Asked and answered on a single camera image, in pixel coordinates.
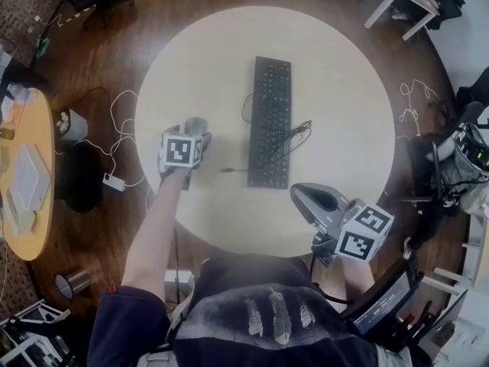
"chair base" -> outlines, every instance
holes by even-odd
[[[98,15],[102,19],[103,27],[107,28],[108,27],[107,11],[114,5],[119,5],[126,2],[128,2],[131,7],[134,6],[134,0],[104,0],[103,2],[98,3],[95,8],[95,11],[92,12],[92,14],[83,22],[83,29],[88,30],[89,29],[88,23],[90,21],[93,21]]]

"yellow oval table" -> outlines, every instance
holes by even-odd
[[[36,219],[32,230],[23,235],[14,235],[8,221],[4,219],[3,233],[10,248],[20,258],[31,261],[44,250],[49,236],[51,217],[53,215],[54,192],[54,130],[51,110],[46,97],[37,91],[35,102],[25,105],[21,119],[15,129],[13,140],[0,139],[0,145],[8,148],[8,169],[0,177],[0,191],[5,201],[6,191],[13,181],[13,164],[22,143],[36,146],[44,166],[51,176],[51,184],[40,210],[36,211]]]

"t-shirt sleeve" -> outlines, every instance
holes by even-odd
[[[88,367],[127,366],[164,343],[170,321],[156,295],[132,287],[104,291],[90,340]]]

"white desk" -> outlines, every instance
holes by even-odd
[[[365,28],[371,28],[372,25],[377,21],[377,19],[390,7],[394,0],[383,0],[381,5],[374,11],[374,13],[365,22]],[[417,31],[423,28],[429,21],[431,21],[435,16],[439,15],[438,10],[431,5],[427,0],[410,0],[416,3],[419,7],[426,9],[428,12],[426,16],[416,23],[413,28],[411,28],[407,33],[403,35],[403,40],[407,41],[410,39]]]
[[[376,203],[390,173],[394,125],[384,86],[368,59],[337,30],[282,8],[243,7],[203,18],[179,33],[147,72],[135,113],[138,155],[157,190],[161,132],[190,116],[209,121],[213,142],[183,192],[177,220],[233,252],[310,252],[315,229],[288,190],[247,188],[250,125],[241,107],[253,92],[256,56],[292,63],[292,126],[313,133],[290,157],[290,184],[329,184]]]

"wooden floor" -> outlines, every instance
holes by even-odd
[[[416,44],[403,42],[401,35],[406,31],[405,25],[390,20],[376,23],[370,30],[363,27],[365,19],[375,8],[374,3],[368,0],[135,0],[134,7],[121,5],[110,12],[106,30],[94,21],[88,31],[83,31],[81,19],[61,28],[51,28],[49,52],[35,67],[59,90],[52,101],[54,109],[62,109],[77,101],[87,90],[97,86],[104,86],[114,99],[126,89],[137,93],[158,52],[194,21],[213,12],[242,5],[291,8],[330,24],[357,45],[384,83],[392,105],[396,135],[412,138],[416,127],[410,115],[406,116],[404,123],[398,119],[407,107],[407,98],[400,94],[400,84],[410,86],[413,79],[422,80],[448,103],[452,102],[453,93],[443,66],[426,39]],[[63,7],[63,11],[69,12],[69,6]],[[439,117],[427,103],[423,87],[417,85],[413,106],[419,113],[421,132],[436,132],[440,129]],[[136,99],[130,94],[120,98],[115,106],[119,124],[134,117],[135,105]],[[88,119],[90,140],[107,150],[115,142],[116,132],[112,128],[109,103],[104,93],[95,91],[72,107]],[[109,170],[110,159],[104,157],[103,161]],[[142,169],[133,143],[126,141],[121,145],[116,161],[116,175],[129,183],[141,178]],[[373,262],[376,277],[400,257],[403,239],[416,228],[418,215],[414,208],[389,198],[409,191],[410,181],[406,140],[399,138],[386,186],[387,194],[380,201],[396,216],[396,220],[388,240]],[[107,190],[99,206],[85,215],[72,212],[64,202],[56,202],[49,244],[42,256],[31,263],[40,291],[50,304],[84,314],[88,306],[98,303],[102,289],[120,283],[126,252],[144,218],[147,192],[146,181],[124,193]],[[438,236],[420,252],[421,269],[427,274],[431,274],[435,266],[458,270],[466,222],[466,216],[462,215],[444,221]],[[182,237],[179,241],[180,267],[191,268],[198,273],[199,263],[208,255],[209,249],[198,239]],[[68,303],[57,294],[53,276],[76,265],[89,271],[93,285],[89,292]],[[422,287],[410,307],[419,311],[429,298],[434,300],[435,310],[442,305],[445,295]]]

